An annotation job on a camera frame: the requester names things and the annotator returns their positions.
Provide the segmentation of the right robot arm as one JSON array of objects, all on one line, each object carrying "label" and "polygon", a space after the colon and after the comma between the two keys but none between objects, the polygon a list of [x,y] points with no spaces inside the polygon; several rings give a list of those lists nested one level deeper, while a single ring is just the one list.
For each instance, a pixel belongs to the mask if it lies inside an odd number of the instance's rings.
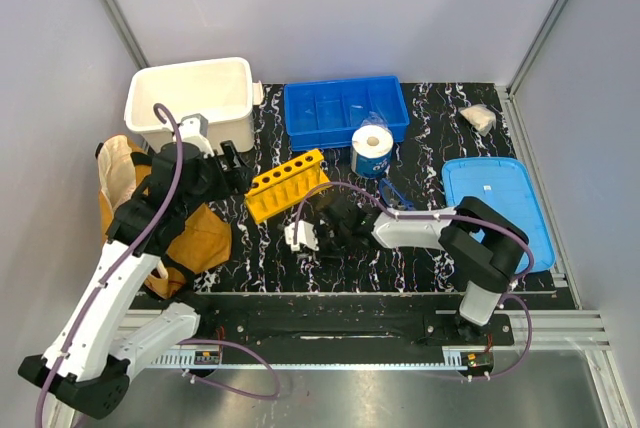
[{"label": "right robot arm", "polygon": [[523,257],[530,258],[528,236],[481,199],[466,196],[434,211],[359,207],[341,195],[317,205],[319,247],[334,254],[346,247],[362,250],[423,248],[450,256],[466,280],[454,323],[456,335],[476,344],[491,330]]}]

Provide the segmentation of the yellow test tube rack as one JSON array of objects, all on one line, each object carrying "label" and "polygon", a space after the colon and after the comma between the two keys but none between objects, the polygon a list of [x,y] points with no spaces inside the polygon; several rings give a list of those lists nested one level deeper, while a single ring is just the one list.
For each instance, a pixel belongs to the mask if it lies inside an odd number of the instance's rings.
[{"label": "yellow test tube rack", "polygon": [[324,156],[313,149],[256,176],[245,195],[245,206],[256,224],[298,204],[313,188],[329,181]]}]

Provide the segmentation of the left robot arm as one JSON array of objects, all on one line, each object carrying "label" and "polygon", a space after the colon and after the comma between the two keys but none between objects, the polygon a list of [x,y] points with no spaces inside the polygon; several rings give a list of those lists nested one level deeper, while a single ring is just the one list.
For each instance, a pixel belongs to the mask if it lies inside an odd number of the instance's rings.
[{"label": "left robot arm", "polygon": [[210,205],[245,194],[252,172],[235,145],[192,141],[143,152],[118,135],[96,151],[104,232],[98,266],[71,318],[19,375],[40,397],[110,414],[136,375],[170,346],[211,340],[215,317],[189,301],[201,273],[230,259],[232,231]]}]

